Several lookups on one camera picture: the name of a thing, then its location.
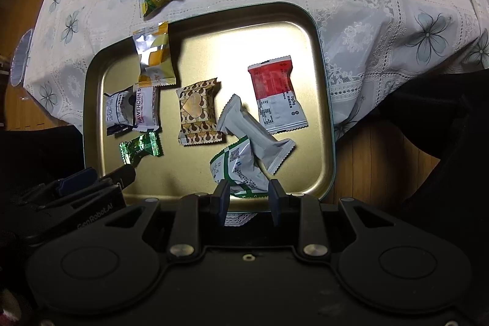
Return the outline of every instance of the brown patterned package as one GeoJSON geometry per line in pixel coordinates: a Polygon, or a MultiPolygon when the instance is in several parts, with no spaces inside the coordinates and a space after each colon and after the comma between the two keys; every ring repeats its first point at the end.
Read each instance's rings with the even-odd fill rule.
{"type": "Polygon", "coordinates": [[[222,141],[222,133],[216,130],[214,112],[216,84],[217,78],[214,78],[177,89],[180,101],[180,144],[197,145],[222,141]]]}

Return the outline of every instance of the black fabric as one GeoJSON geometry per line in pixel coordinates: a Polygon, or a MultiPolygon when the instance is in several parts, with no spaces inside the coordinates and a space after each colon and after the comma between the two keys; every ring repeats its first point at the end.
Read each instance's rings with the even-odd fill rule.
{"type": "Polygon", "coordinates": [[[395,216],[465,252],[473,280],[460,308],[489,324],[489,71],[415,79],[380,110],[418,148],[441,158],[395,216]]]}
{"type": "Polygon", "coordinates": [[[22,191],[82,170],[83,136],[74,126],[0,131],[0,194],[22,191]]]}

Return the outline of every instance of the red and white package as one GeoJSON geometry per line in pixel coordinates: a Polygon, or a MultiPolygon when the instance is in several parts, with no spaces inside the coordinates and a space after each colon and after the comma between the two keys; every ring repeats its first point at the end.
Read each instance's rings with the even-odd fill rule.
{"type": "Polygon", "coordinates": [[[271,134],[307,126],[290,82],[292,58],[275,58],[248,67],[255,90],[260,124],[271,134]]]}

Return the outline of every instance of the qr code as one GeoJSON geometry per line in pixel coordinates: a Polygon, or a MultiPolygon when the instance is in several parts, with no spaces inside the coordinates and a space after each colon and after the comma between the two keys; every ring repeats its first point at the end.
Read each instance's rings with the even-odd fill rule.
{"type": "Polygon", "coordinates": [[[238,159],[240,157],[240,149],[237,148],[237,149],[232,150],[230,155],[231,156],[229,157],[229,161],[230,162],[235,161],[236,159],[238,159]]]}

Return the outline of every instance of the wooden floor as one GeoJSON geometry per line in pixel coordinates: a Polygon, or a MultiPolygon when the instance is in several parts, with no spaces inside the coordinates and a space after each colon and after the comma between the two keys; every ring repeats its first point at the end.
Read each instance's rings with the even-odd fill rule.
{"type": "MultiPolygon", "coordinates": [[[[22,34],[34,27],[42,0],[0,0],[0,54],[9,56],[22,34]]],[[[6,94],[7,129],[37,130],[62,124],[45,116],[24,89],[6,94]]],[[[387,122],[361,122],[337,145],[337,172],[329,202],[353,196],[382,209],[409,197],[437,159],[419,151],[387,122]]]]}

